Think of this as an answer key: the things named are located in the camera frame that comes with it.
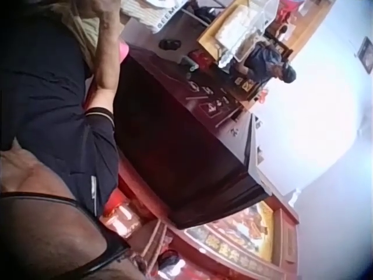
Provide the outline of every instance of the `black polo shirt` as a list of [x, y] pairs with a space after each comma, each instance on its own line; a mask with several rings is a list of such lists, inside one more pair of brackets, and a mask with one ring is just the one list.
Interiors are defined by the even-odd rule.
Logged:
[[1, 150], [17, 137], [100, 215], [118, 183], [118, 153], [110, 112], [83, 109], [90, 73], [78, 42], [43, 17], [18, 20], [6, 31], [0, 40]]

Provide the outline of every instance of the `pink object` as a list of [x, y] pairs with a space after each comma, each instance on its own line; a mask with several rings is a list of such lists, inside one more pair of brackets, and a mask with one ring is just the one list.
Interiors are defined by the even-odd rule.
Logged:
[[[129, 53], [129, 46], [125, 42], [122, 42], [122, 41], [119, 42], [119, 61], [122, 62], [127, 57], [128, 53]], [[87, 92], [87, 97], [86, 97], [86, 101], [84, 104], [85, 108], [89, 104], [89, 101], [92, 98], [92, 93], [95, 91], [95, 89], [96, 89], [96, 83], [93, 77], [92, 83], [89, 86], [89, 89]]]

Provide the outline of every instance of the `black cap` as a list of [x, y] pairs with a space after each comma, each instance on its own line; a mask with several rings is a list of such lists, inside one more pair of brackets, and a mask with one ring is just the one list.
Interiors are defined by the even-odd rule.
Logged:
[[297, 78], [297, 73], [295, 72], [294, 68], [291, 67], [288, 63], [284, 64], [282, 70], [282, 80], [285, 83], [292, 83]]

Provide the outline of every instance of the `eyeglasses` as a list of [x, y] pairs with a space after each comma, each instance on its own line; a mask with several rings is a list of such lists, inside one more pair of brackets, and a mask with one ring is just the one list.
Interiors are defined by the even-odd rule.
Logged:
[[[54, 209], [56, 210], [56, 206], [58, 205], [60, 206], [59, 208], [57, 207], [59, 213], [63, 211], [64, 215], [66, 216], [66, 214], [69, 214], [69, 212], [67, 211], [71, 211], [71, 214], [74, 215], [75, 218], [78, 218], [78, 220], [76, 221], [91, 223], [97, 233], [101, 235], [106, 241], [106, 249], [98, 257], [87, 262], [86, 264], [81, 265], [80, 267], [53, 277], [54, 280], [82, 279], [102, 269], [119, 257], [130, 257], [131, 255], [130, 245], [121, 236], [105, 227], [88, 210], [79, 205], [79, 203], [73, 199], [47, 194], [10, 192], [0, 195], [0, 211], [2, 207], [10, 202], [12, 203], [12, 205], [16, 204], [15, 209], [23, 210], [23, 212], [26, 211], [25, 215], [27, 215], [27, 217], [29, 218], [28, 221], [34, 221], [33, 219], [38, 219], [38, 217], [40, 216], [40, 213], [38, 211], [43, 211], [48, 214], [48, 212], [46, 211], [50, 212], [50, 210], [53, 210], [53, 208], [50, 207], [54, 206]], [[55, 217], [53, 221], [55, 223], [58, 223], [58, 217]]]

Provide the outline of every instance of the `person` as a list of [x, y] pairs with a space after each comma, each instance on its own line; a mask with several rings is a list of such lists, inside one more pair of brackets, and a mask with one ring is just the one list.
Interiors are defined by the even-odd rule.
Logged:
[[145, 279], [129, 245], [98, 219], [118, 180], [120, 0], [90, 4], [100, 28], [87, 110], [90, 73], [58, 19], [20, 17], [1, 33], [2, 274], [12, 260], [23, 279]]
[[257, 42], [248, 56], [233, 64], [232, 69], [257, 83], [265, 83], [270, 78], [292, 83], [297, 78], [293, 67], [283, 62], [281, 54], [266, 40]]

